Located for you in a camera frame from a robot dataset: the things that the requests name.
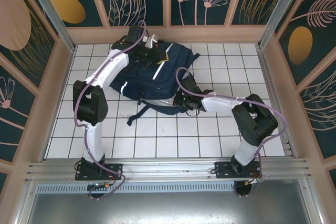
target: perforated metal strip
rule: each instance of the perforated metal strip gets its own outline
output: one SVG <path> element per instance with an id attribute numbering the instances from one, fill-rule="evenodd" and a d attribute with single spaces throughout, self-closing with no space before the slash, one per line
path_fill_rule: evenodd
<path id="1" fill-rule="evenodd" d="M 37 194 L 86 194 L 88 184 L 39 184 Z M 92 193 L 109 192 L 115 186 Z M 193 191 L 232 191 L 233 182 L 128 183 L 115 193 L 177 193 Z"/>

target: mounting plate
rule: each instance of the mounting plate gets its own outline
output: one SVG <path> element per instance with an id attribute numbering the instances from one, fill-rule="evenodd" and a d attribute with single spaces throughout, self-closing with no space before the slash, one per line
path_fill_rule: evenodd
<path id="1" fill-rule="evenodd" d="M 107 169 L 110 169 L 116 173 L 122 173 L 122 164 L 105 164 L 104 165 Z M 113 174 L 115 180 L 121 180 L 121 176 Z M 83 165 L 79 164 L 77 165 L 76 169 L 76 175 L 75 175 L 75 180 L 80 180 L 80 181 L 90 181 L 90 180 L 107 180 L 109 181 L 110 174 L 109 173 L 104 173 L 101 177 L 99 177 L 97 174 L 88 176 L 85 172 L 85 168 Z"/>
<path id="2" fill-rule="evenodd" d="M 241 176 L 238 176 L 233 170 L 231 170 L 231 161 L 230 162 L 216 162 L 215 163 L 216 178 L 253 178 L 253 172 L 250 169 L 253 169 L 256 174 L 260 175 L 259 171 L 259 161 L 253 161 L 248 165 Z"/>

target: backpack strap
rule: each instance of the backpack strap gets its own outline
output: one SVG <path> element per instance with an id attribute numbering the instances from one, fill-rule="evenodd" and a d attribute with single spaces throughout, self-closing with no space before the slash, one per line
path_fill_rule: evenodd
<path id="1" fill-rule="evenodd" d="M 128 118 L 127 121 L 127 125 L 131 126 L 132 122 L 138 118 L 140 118 L 150 107 L 148 105 L 146 105 L 145 107 L 142 108 L 142 110 L 140 110 L 140 112 L 136 115 L 131 116 L 130 118 Z"/>

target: navy backpack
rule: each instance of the navy backpack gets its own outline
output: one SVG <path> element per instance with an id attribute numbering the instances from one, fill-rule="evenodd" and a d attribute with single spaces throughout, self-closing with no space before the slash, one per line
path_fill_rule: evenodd
<path id="1" fill-rule="evenodd" d="M 161 42 L 159 48 L 167 52 L 168 61 L 160 64 L 154 62 L 148 66 L 145 61 L 130 59 L 129 64 L 110 84 L 123 96 L 146 104 L 137 115 L 129 118 L 127 122 L 129 126 L 149 108 L 167 115 L 186 112 L 179 107 L 154 105 L 144 100 L 164 100 L 173 97 L 179 88 L 175 77 L 177 69 L 180 67 L 189 68 L 200 55 L 194 55 L 190 49 L 176 43 Z M 184 74 L 185 71 L 178 73 L 179 80 L 182 80 Z"/>

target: white tiled floor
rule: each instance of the white tiled floor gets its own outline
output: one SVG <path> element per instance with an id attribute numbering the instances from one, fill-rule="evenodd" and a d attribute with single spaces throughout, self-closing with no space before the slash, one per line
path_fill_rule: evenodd
<path id="1" fill-rule="evenodd" d="M 191 70 L 199 87 L 218 93 L 246 97 L 260 95 L 270 100 L 254 44 L 183 44 L 201 56 Z M 62 96 L 47 158 L 80 158 L 82 130 L 75 128 L 72 85 L 84 80 L 104 61 L 110 45 L 79 45 Z M 149 109 L 129 127 L 128 118 L 143 105 L 112 89 L 105 93 L 109 112 L 103 122 L 102 141 L 106 158 L 144 157 L 231 157 L 241 139 L 237 124 L 229 115 L 201 112 L 195 117 L 164 115 Z M 262 156 L 284 156 L 280 138 L 261 150 Z"/>

